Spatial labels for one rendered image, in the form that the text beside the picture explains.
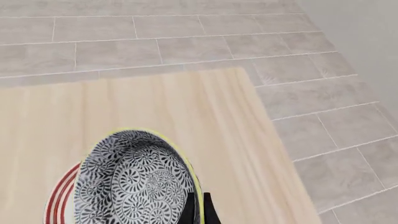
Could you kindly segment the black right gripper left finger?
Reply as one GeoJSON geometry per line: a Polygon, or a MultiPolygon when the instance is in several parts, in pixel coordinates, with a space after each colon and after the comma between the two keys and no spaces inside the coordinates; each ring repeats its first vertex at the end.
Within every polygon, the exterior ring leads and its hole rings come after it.
{"type": "Polygon", "coordinates": [[[187,195],[183,212],[179,218],[179,224],[193,224],[195,216],[195,194],[190,192],[187,195]]]}

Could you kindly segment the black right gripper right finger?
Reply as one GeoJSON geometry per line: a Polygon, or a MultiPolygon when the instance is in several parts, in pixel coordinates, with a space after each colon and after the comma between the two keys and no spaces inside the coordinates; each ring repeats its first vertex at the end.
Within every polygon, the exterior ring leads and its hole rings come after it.
{"type": "Polygon", "coordinates": [[[205,224],[221,224],[209,192],[203,194],[203,203],[205,224]]]}

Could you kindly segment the black white patterned bowl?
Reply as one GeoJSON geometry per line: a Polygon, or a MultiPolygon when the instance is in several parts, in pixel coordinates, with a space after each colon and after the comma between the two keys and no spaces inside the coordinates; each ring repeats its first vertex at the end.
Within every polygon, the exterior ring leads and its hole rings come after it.
{"type": "Polygon", "coordinates": [[[205,224],[203,192],[192,165],[146,130],[110,134],[93,147],[75,179],[75,224],[179,224],[188,193],[193,224],[205,224]]]}

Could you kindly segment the white plate with red rings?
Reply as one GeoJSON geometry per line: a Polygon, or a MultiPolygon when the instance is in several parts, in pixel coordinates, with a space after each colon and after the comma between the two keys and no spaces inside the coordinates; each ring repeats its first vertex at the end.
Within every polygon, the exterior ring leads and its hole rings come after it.
{"type": "Polygon", "coordinates": [[[73,191],[80,164],[73,166],[57,182],[44,208],[43,224],[75,224],[73,191]]]}

